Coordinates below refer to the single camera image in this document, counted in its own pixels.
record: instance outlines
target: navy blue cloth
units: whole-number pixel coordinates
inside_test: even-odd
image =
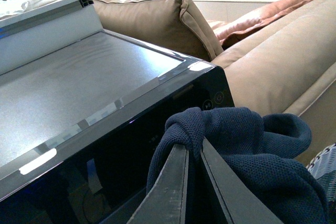
[[[174,144],[186,146],[195,168],[200,162],[204,137],[282,222],[328,223],[323,188],[302,164],[292,159],[311,142],[307,124],[292,114],[261,117],[247,108],[191,108],[171,116],[152,158],[147,192]]]

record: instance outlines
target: black appliance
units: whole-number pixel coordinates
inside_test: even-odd
[[[1,75],[0,223],[126,223],[194,106],[234,106],[222,68],[107,31]]]

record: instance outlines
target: throw pillow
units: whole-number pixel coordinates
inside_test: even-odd
[[[208,23],[225,50],[310,1],[280,0],[255,9],[231,23]]]
[[[103,28],[211,61],[223,49],[192,0],[94,0]]]

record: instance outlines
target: beige leather sofa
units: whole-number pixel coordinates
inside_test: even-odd
[[[105,29],[223,67],[236,106],[304,119],[313,141],[302,163],[336,142],[336,0],[306,3],[225,51],[192,0],[94,2]]]

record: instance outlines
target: stainless steel top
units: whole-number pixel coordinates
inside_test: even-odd
[[[180,63],[99,32],[1,75],[0,167]]]

